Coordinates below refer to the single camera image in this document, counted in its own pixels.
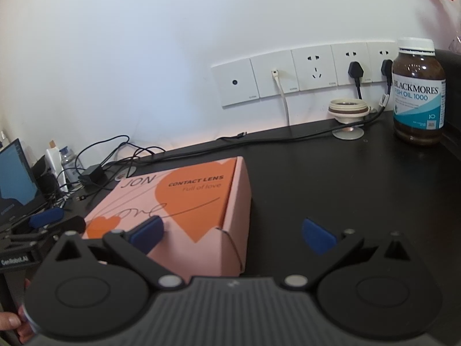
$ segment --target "black power cord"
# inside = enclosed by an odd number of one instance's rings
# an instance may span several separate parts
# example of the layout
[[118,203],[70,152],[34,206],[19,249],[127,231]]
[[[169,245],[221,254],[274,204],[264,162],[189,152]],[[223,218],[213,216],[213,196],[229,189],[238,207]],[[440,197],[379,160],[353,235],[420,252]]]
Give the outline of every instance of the black power cord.
[[120,149],[123,145],[125,145],[126,143],[128,143],[128,142],[130,141],[130,137],[129,137],[128,135],[125,135],[125,134],[117,135],[117,136],[114,136],[114,137],[112,137],[112,138],[110,138],[110,139],[105,139],[105,140],[103,140],[103,141],[95,142],[95,143],[90,144],[89,146],[85,147],[84,149],[82,149],[82,150],[78,153],[77,157],[75,158],[75,171],[76,171],[79,175],[82,174],[82,173],[79,171],[80,168],[77,167],[77,162],[78,162],[78,158],[81,156],[81,154],[82,154],[83,152],[85,152],[86,150],[90,149],[90,148],[93,147],[93,146],[96,146],[96,145],[102,144],[102,143],[107,143],[107,142],[113,141],[113,140],[118,139],[118,138],[126,138],[126,141],[123,142],[123,143],[121,143],[121,144],[119,144],[118,147],[117,147],[115,150],[113,150],[113,151],[103,160],[103,162],[101,163],[101,165],[104,165],[104,164],[114,155],[114,153],[117,152],[118,149]]
[[247,134],[246,131],[241,132],[240,134],[234,135],[234,136],[220,136],[216,140],[225,140],[225,139],[240,139],[243,138]]
[[[166,151],[162,152],[162,153],[156,153],[155,155],[151,156],[151,159],[142,160],[142,162],[139,162],[138,164],[139,165],[149,165],[149,164],[155,164],[155,163],[158,163],[158,162],[169,161],[169,160],[174,160],[174,159],[183,159],[183,158],[187,158],[187,157],[195,157],[195,156],[200,156],[200,155],[206,155],[206,154],[209,154],[209,153],[215,153],[215,152],[224,151],[224,150],[227,150],[227,149],[230,149],[230,148],[235,148],[237,146],[301,142],[301,141],[306,140],[306,139],[310,139],[310,138],[314,138],[316,136],[321,136],[321,135],[324,135],[324,134],[331,133],[331,132],[333,132],[335,130],[338,130],[338,129],[344,129],[344,128],[347,128],[347,127],[354,127],[354,126],[369,125],[369,124],[373,123],[374,121],[376,121],[381,116],[381,114],[383,114],[383,112],[384,112],[384,110],[386,108],[386,103],[383,104],[383,106],[381,106],[380,110],[374,116],[372,116],[370,118],[367,118],[367,119],[364,119],[363,121],[352,122],[352,123],[348,123],[348,124],[345,124],[345,125],[339,125],[338,124],[337,126],[332,127],[332,128],[319,130],[319,131],[316,131],[314,133],[301,135],[301,136],[296,136],[296,137],[290,137],[290,138],[264,138],[264,139],[249,139],[249,140],[245,140],[245,139],[243,139],[243,136],[241,136],[238,139],[236,139],[236,141],[234,141],[234,142],[229,142],[227,140],[223,140],[223,142],[225,142],[225,144],[222,144],[220,146],[213,147],[213,148],[198,149],[198,150],[195,150],[195,151],[192,151],[192,152],[187,152],[187,153],[174,153],[172,155],[167,155],[168,153]],[[112,139],[109,139],[109,140],[106,140],[106,141],[101,141],[101,142],[108,142],[108,141],[113,140],[115,138],[116,137],[114,137]],[[123,164],[123,163],[127,162],[129,164],[129,166],[131,166],[133,164],[134,158],[143,159],[143,158],[141,158],[141,157],[139,157],[137,155],[137,153],[138,153],[137,151],[135,151],[131,157],[121,159],[121,160],[118,160],[118,161],[113,161],[113,162],[108,163],[107,165],[109,167],[111,167],[113,165]],[[104,185],[107,186],[107,184],[110,183],[110,181],[118,174],[118,172],[120,170],[115,171],[115,173],[106,181],[106,183]],[[104,190],[112,190],[112,189],[106,188],[104,186],[100,186],[100,188],[98,190],[96,190],[95,192],[90,193],[90,194],[84,194],[84,195],[78,196],[76,199],[77,200],[87,199],[90,196],[94,196],[94,195],[98,194],[102,189],[104,189]]]
[[384,60],[381,66],[381,73],[386,77],[387,80],[387,94],[390,95],[392,89],[392,60]]
[[360,90],[360,78],[363,77],[363,68],[359,62],[353,61],[349,65],[349,77],[353,78],[356,82],[357,93],[359,99],[362,100],[362,92]]
[[[80,154],[83,152],[83,151],[86,151],[88,148],[90,148],[91,146],[94,146],[96,144],[100,144],[100,143],[106,143],[106,142],[109,142],[111,140],[114,140],[114,139],[117,139],[117,138],[120,138],[120,137],[126,137],[127,140],[125,142],[122,142],[120,143],[117,148],[115,148],[114,150],[112,150],[112,152],[103,160],[103,162],[101,162],[100,166],[102,167],[103,165],[105,165],[105,168],[104,168],[104,172],[107,172],[109,171],[114,165],[117,165],[117,164],[124,164],[124,163],[128,163],[128,172],[127,172],[127,177],[129,176],[129,173],[130,173],[130,170],[131,170],[131,167],[133,166],[133,163],[134,163],[134,160],[135,159],[141,159],[141,157],[139,156],[139,153],[143,152],[143,151],[146,151],[148,153],[150,153],[151,155],[151,158],[154,157],[154,155],[156,155],[155,152],[151,151],[152,149],[159,149],[161,150],[162,152],[166,152],[165,149],[163,149],[162,147],[159,147],[159,146],[149,146],[149,147],[146,147],[146,148],[143,148],[143,147],[140,147],[140,146],[137,146],[133,143],[130,143],[129,140],[130,140],[130,137],[128,135],[120,135],[120,136],[115,136],[111,139],[107,139],[107,140],[104,140],[104,141],[100,141],[100,142],[96,142],[96,143],[93,143],[92,145],[84,148],[84,150],[82,150],[78,156],[80,156]],[[120,159],[120,160],[117,160],[117,161],[112,161],[112,162],[107,162],[121,147],[125,146],[125,145],[129,145],[129,146],[133,146],[136,148],[136,150],[133,152],[133,155],[130,156],[130,157],[125,157],[123,159]],[[75,197],[75,199],[77,201],[81,201],[81,200],[84,200],[84,199],[87,199],[88,197],[90,196],[93,196],[95,197],[98,193],[100,193],[102,190],[107,190],[107,191],[112,191],[113,189],[112,188],[107,188],[105,186],[107,186],[116,176],[117,174],[123,170],[123,167],[120,167],[119,169],[116,169],[113,173],[112,173],[112,176],[110,176],[107,181],[105,181],[105,183],[103,185],[99,185],[97,183],[90,183],[91,186],[94,186],[94,187],[97,187],[98,189],[95,190],[94,192],[91,192],[90,194],[84,194],[84,195],[81,195],[81,196],[77,196]]]

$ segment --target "white cable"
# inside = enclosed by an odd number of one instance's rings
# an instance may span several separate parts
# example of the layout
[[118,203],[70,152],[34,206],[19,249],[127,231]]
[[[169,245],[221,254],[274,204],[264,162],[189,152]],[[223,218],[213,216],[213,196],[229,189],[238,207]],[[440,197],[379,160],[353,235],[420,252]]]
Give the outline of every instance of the white cable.
[[282,85],[280,84],[280,77],[278,75],[278,70],[273,70],[272,71],[272,78],[274,78],[275,83],[277,84],[278,91],[280,92],[280,95],[282,96],[282,100],[284,101],[284,107],[285,107],[285,116],[287,119],[287,126],[290,126],[290,113],[288,112],[288,104],[287,104],[287,99],[285,97],[285,92],[282,89]]

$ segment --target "black cable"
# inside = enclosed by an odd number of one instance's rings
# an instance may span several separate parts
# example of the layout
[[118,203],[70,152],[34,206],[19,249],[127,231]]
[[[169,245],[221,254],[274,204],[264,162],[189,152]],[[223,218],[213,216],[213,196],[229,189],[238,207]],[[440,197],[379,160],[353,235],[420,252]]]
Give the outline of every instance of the black cable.
[[[81,150],[81,151],[79,152],[79,154],[77,155],[77,157],[75,158],[75,170],[77,171],[77,173],[78,173],[79,175],[81,175],[81,173],[78,171],[79,168],[77,168],[77,161],[78,161],[78,158],[81,156],[81,154],[82,154],[83,152],[85,152],[86,150],[90,149],[90,148],[93,147],[93,146],[96,146],[96,145],[102,144],[102,143],[107,143],[107,142],[113,141],[113,140],[118,139],[118,138],[126,138],[126,142],[124,142],[125,144],[130,140],[130,137],[129,137],[128,135],[125,135],[125,134],[117,135],[117,136],[114,136],[114,137],[112,137],[112,138],[110,138],[110,139],[106,139],[106,140],[103,140],[103,141],[98,141],[98,142],[95,142],[95,143],[93,143],[93,144],[90,144],[89,146],[87,146],[87,147],[85,147],[83,150]],[[109,159],[111,158],[111,156],[113,155],[113,153],[112,153],[110,156],[106,157],[105,160],[109,160]]]
[[[55,183],[54,183],[54,191],[50,192],[50,193],[43,194],[43,195],[45,195],[47,197],[48,196],[50,197],[50,199],[47,202],[47,208],[52,208],[59,200],[63,199],[64,196],[73,194],[74,192],[76,192],[76,191],[78,191],[80,189],[80,188],[77,188],[77,189],[73,189],[73,190],[70,190],[70,191],[63,192],[61,190],[61,188],[65,187],[67,185],[76,185],[78,183],[80,183],[80,181],[68,182],[68,183],[65,183],[64,185],[60,185],[59,187],[57,187],[56,185],[58,185],[58,181],[55,181]],[[61,194],[61,196],[59,198],[56,197],[57,190],[59,190],[59,194]]]
[[[109,167],[106,168],[105,170],[109,169],[110,167],[112,167],[114,165],[121,164],[121,163],[124,163],[126,161],[128,161],[130,163],[130,166],[129,166],[129,169],[130,169],[131,166],[132,166],[134,158],[136,158],[136,157],[140,158],[139,156],[137,156],[138,151],[140,150],[140,152],[142,152],[144,150],[149,150],[150,148],[158,148],[158,149],[160,149],[160,150],[162,150],[164,152],[163,153],[155,153],[155,154],[151,155],[150,160],[144,160],[143,162],[140,162],[138,164],[148,165],[148,164],[153,164],[153,163],[162,162],[162,161],[169,161],[169,160],[181,159],[181,158],[187,158],[187,157],[195,157],[195,156],[199,156],[199,155],[205,155],[205,154],[208,154],[208,153],[214,153],[214,152],[227,150],[227,149],[230,149],[230,148],[235,148],[237,146],[248,146],[248,145],[256,145],[256,144],[274,144],[274,143],[300,142],[300,141],[303,141],[303,140],[306,140],[306,139],[314,138],[316,136],[324,135],[324,134],[333,132],[335,130],[344,129],[344,128],[347,128],[347,127],[369,125],[372,122],[376,121],[381,116],[381,114],[383,114],[384,109],[385,109],[385,107],[381,107],[381,109],[378,111],[377,114],[375,114],[374,116],[372,116],[372,117],[370,117],[368,119],[364,119],[363,121],[347,123],[345,125],[337,125],[337,126],[334,126],[332,128],[316,131],[314,133],[309,133],[309,134],[296,136],[296,137],[290,137],[290,138],[262,138],[262,139],[252,139],[252,140],[238,139],[236,142],[228,142],[228,141],[224,140],[226,143],[221,145],[221,146],[217,146],[217,147],[213,147],[213,148],[203,148],[203,149],[198,149],[198,150],[195,150],[195,151],[192,151],[192,152],[186,152],[186,153],[174,153],[172,155],[165,155],[167,152],[165,150],[163,150],[162,148],[160,148],[160,147],[156,147],[156,146],[151,146],[151,147],[147,147],[147,148],[141,148],[140,147],[139,149],[137,149],[133,153],[133,155],[131,157],[124,158],[124,159],[121,159],[121,160],[117,160],[117,161],[113,161],[111,163],[108,163]],[[82,152],[86,151],[88,148],[90,148],[92,146],[95,146],[96,144],[109,142],[111,140],[114,140],[114,139],[117,139],[117,138],[123,137],[123,136],[128,137],[127,135],[120,135],[120,136],[115,136],[115,137],[113,137],[111,139],[107,139],[105,141],[100,141],[100,142],[93,143],[92,145],[90,145],[87,148],[85,148],[84,150],[82,150],[77,155],[77,158],[80,156],[80,154]],[[111,178],[104,184],[104,186],[106,186],[119,172],[120,172],[120,170],[116,171],[111,176]],[[97,185],[97,184],[95,184],[95,185],[97,187],[100,187],[98,190],[96,190],[96,192],[91,193],[91,194],[84,194],[82,196],[78,196],[77,200],[83,200],[83,199],[88,198],[89,196],[96,195],[102,189],[112,190],[112,189],[108,189],[108,188],[106,188],[104,186],[100,186],[100,185]]]
[[120,143],[114,150],[112,150],[112,152],[109,153],[109,155],[107,155],[107,157],[102,160],[101,162],[101,166],[103,166],[120,148],[122,148],[127,142],[122,142]]
[[241,132],[240,134],[237,134],[235,136],[220,136],[218,139],[216,140],[220,140],[220,139],[240,139],[240,138],[243,138],[245,135],[247,134],[246,131],[243,131]]
[[74,170],[74,169],[75,169],[74,167],[71,167],[71,168],[65,168],[65,169],[61,170],[61,171],[59,172],[59,174],[56,176],[56,181],[58,180],[59,176],[60,176],[62,173],[64,173],[66,170]]
[[143,151],[147,151],[147,152],[150,153],[151,157],[153,157],[153,156],[155,155],[155,152],[150,150],[150,148],[152,148],[152,147],[143,148],[143,147],[137,146],[137,145],[135,145],[135,144],[133,144],[133,143],[127,143],[127,144],[129,144],[130,146],[133,146],[133,147],[136,148],[135,153],[133,153],[133,156],[135,156],[135,155],[137,156],[137,155],[138,155],[138,151],[139,151],[139,153],[141,153],[141,152],[143,152]]
[[199,149],[193,152],[188,152],[188,153],[176,153],[172,155],[165,156],[163,154],[158,153],[154,159],[150,161],[144,161],[143,164],[152,164],[152,163],[157,163],[157,162],[162,162],[162,161],[169,161],[173,159],[183,159],[186,157],[194,157],[194,156],[199,156],[199,155],[205,155],[208,153],[214,153],[214,152],[219,152],[223,151],[226,149],[234,148],[237,146],[248,146],[248,145],[255,145],[255,144],[273,144],[273,143],[289,143],[289,142],[300,142],[305,139],[310,139],[314,138],[319,135],[327,134],[330,132],[333,132],[335,130],[339,129],[344,129],[346,127],[354,127],[354,126],[362,126],[362,125],[368,125],[374,121],[376,121],[381,114],[384,112],[384,107],[381,107],[381,109],[378,111],[378,113],[371,118],[364,119],[363,121],[357,121],[357,122],[352,122],[348,123],[345,125],[338,125],[332,128],[316,131],[314,133],[306,134],[306,135],[301,135],[297,137],[290,137],[290,138],[264,138],[264,139],[252,139],[252,140],[239,140],[237,142],[229,142],[226,144],[223,144],[218,147],[214,148],[204,148],[204,149]]
[[358,85],[358,86],[357,86],[357,84],[356,84],[356,87],[357,87],[357,94],[358,94],[358,96],[359,96],[359,99],[360,99],[360,100],[363,100],[363,99],[362,99],[362,92],[360,91],[360,81],[359,81],[359,85]]

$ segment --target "laptop screen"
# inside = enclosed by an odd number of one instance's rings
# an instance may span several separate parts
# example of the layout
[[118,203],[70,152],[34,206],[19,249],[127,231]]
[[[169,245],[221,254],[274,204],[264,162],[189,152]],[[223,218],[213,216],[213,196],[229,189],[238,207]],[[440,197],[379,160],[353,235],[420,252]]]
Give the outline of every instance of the laptop screen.
[[0,224],[13,221],[44,204],[19,140],[0,152]]

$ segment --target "bottle label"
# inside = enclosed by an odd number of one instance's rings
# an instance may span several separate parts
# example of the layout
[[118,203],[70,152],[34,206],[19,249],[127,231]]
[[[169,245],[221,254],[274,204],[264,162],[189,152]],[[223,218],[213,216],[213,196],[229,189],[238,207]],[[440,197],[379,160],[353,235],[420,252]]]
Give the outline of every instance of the bottle label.
[[392,74],[394,118],[409,127],[437,130],[445,120],[445,80],[416,79]]

